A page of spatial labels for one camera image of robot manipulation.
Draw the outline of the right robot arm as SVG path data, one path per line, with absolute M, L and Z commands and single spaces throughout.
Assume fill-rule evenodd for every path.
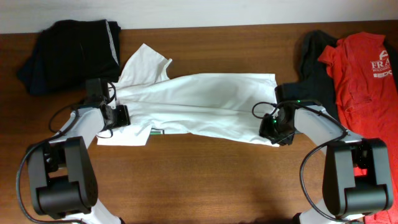
M 316 145 L 299 169 L 300 186 L 311 208 L 292 221 L 306 223 L 360 223 L 362 217 L 393 206 L 394 194 L 386 144 L 345 128 L 317 100 L 271 103 L 273 110 L 260 117 L 259 135 L 281 146 L 290 145 L 297 133 Z M 322 194 L 314 203 L 304 181 L 308 160 L 325 154 Z

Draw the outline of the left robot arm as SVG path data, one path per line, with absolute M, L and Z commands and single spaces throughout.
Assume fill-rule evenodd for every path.
M 27 150 L 32 205 L 55 223 L 123 223 L 98 198 L 88 155 L 96 135 L 129 125 L 127 106 L 82 106 L 53 137 Z

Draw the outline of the white t-shirt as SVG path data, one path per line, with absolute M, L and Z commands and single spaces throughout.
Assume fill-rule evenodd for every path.
M 130 125 L 103 132 L 101 146 L 144 146 L 153 132 L 192 133 L 270 145 L 259 135 L 253 113 L 272 111 L 273 73 L 197 73 L 169 78 L 172 63 L 143 44 L 126 62 L 116 87 L 117 105 L 128 108 Z

